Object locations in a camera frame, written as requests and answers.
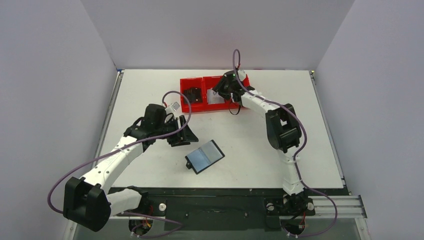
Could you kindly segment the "black leather card holder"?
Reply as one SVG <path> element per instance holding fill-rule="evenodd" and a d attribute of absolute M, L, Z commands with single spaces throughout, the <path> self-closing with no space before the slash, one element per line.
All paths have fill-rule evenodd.
<path fill-rule="evenodd" d="M 193 170 L 196 175 L 211 167 L 226 155 L 219 148 L 217 143 L 211 139 L 196 150 L 185 156 L 186 168 Z"/>

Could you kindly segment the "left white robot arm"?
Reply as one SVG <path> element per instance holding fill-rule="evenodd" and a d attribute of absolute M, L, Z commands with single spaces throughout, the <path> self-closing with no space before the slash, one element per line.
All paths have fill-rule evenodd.
<path fill-rule="evenodd" d="M 110 193 L 110 189 L 131 162 L 156 140 L 166 140 L 171 147 L 178 147 L 199 139 L 184 115 L 176 117 L 170 107 L 149 104 L 144 116 L 125 130 L 115 148 L 100 163 L 82 177 L 71 177 L 66 182 L 63 216 L 98 232 L 111 216 L 128 210 L 136 215 L 145 214 L 149 210 L 146 191 L 135 186 L 114 193 Z"/>

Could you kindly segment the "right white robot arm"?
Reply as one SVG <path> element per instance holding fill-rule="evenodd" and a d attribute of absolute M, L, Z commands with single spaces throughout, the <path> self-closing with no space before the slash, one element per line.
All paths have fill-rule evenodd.
<path fill-rule="evenodd" d="M 265 98 L 251 86 L 244 86 L 242 78 L 247 79 L 243 70 L 228 71 L 223 74 L 212 90 L 225 100 L 250 109 L 264 118 L 266 136 L 269 144 L 277 150 L 283 162 L 282 188 L 288 194 L 282 199 L 283 209 L 294 214 L 302 207 L 297 194 L 304 190 L 299 176 L 296 157 L 289 153 L 290 148 L 300 146 L 302 129 L 291 104 L 281 105 Z"/>

